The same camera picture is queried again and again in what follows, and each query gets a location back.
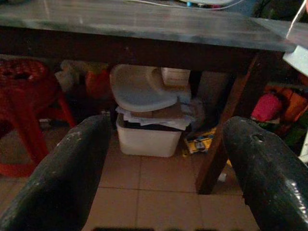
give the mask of wooden table leg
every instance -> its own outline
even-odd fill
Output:
[[[275,62],[281,53],[260,51],[252,60],[245,76],[238,75],[221,115],[215,138],[201,166],[196,181],[199,194],[210,194],[228,160],[222,143],[222,125],[232,116],[250,117],[259,97],[262,95]]]

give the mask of white box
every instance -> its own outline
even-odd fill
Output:
[[[121,151],[128,155],[171,157],[182,133],[125,128],[123,114],[118,115],[116,127]]]
[[[190,70],[162,68],[163,81],[166,86],[186,87],[189,82]]]

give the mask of red plastic stool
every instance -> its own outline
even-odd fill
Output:
[[[58,101],[61,109],[51,108]],[[75,126],[60,85],[46,65],[39,61],[16,59],[0,65],[0,137],[16,129],[32,163],[0,163],[0,174],[29,176],[49,153],[38,119],[66,120]]]

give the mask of dark wooden table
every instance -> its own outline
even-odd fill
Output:
[[[211,193],[228,159],[222,123],[249,117],[283,52],[296,45],[247,17],[121,0],[0,5],[0,53],[216,71],[236,75],[196,181]]]

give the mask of gray table top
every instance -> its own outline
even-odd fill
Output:
[[[122,0],[28,0],[0,5],[0,26],[293,51],[295,44],[248,17]]]

